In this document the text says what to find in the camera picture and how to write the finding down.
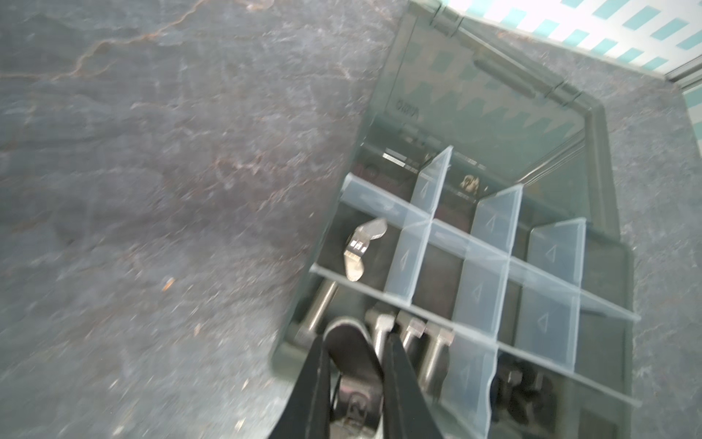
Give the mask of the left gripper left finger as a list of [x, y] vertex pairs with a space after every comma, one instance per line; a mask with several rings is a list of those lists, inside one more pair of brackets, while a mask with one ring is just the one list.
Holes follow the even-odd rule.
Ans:
[[270, 439], [330, 437], [330, 377], [327, 347], [317, 336]]

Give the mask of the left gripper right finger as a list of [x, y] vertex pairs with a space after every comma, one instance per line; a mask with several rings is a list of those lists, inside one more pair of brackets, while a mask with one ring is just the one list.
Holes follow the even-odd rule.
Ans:
[[400, 337], [390, 334], [382, 357], [383, 437], [441, 438]]

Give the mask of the silver wing nut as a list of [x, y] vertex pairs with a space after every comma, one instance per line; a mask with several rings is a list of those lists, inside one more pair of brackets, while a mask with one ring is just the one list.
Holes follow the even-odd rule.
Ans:
[[363, 256], [369, 249], [370, 243], [383, 237], [387, 229], [388, 223], [384, 218], [373, 219], [355, 228], [347, 240], [343, 253], [345, 273], [349, 281], [357, 282], [362, 277], [365, 272]]
[[372, 438], [383, 410], [383, 371], [365, 325], [356, 318], [332, 320], [324, 333], [338, 371], [331, 421], [350, 436]]

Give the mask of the silver bolt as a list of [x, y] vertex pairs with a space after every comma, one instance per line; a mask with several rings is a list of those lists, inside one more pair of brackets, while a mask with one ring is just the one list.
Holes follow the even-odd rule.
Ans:
[[382, 362], [386, 340], [395, 327], [396, 316], [391, 313], [369, 309], [365, 315], [365, 322], [369, 326], [373, 349], [378, 361]]
[[316, 338], [316, 331], [319, 327], [327, 307], [331, 304], [338, 289], [338, 282], [325, 279], [312, 301], [312, 305], [308, 309], [303, 318], [298, 331], [294, 336], [294, 341], [300, 346], [309, 346]]
[[422, 364], [420, 364], [418, 384], [423, 393], [429, 393], [442, 351], [452, 345], [455, 334], [451, 329], [431, 322], [426, 325], [425, 334], [428, 336], [429, 342], [422, 357]]
[[426, 329], [426, 322], [405, 311], [400, 311], [396, 317], [400, 328], [400, 341], [406, 352], [409, 352], [414, 341], [421, 338]]

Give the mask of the black screw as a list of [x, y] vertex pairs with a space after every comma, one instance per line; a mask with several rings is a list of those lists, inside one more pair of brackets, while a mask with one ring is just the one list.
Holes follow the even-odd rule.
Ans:
[[525, 362], [499, 365], [490, 389], [491, 421], [554, 430], [557, 396], [550, 377]]

